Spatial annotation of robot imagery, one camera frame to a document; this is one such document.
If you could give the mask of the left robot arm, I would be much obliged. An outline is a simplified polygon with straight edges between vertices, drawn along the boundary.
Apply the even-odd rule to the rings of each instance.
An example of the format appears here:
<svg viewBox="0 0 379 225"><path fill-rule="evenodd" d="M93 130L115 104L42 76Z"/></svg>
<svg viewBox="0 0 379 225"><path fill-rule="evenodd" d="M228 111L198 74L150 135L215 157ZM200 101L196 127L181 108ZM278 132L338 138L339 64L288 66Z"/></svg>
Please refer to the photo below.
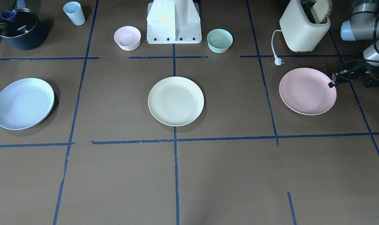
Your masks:
<svg viewBox="0 0 379 225"><path fill-rule="evenodd" d="M362 58L342 63L328 83L333 88L342 83L361 83L379 87L379 0L356 0L352 16L341 26L343 40L375 40L363 51Z"/></svg>

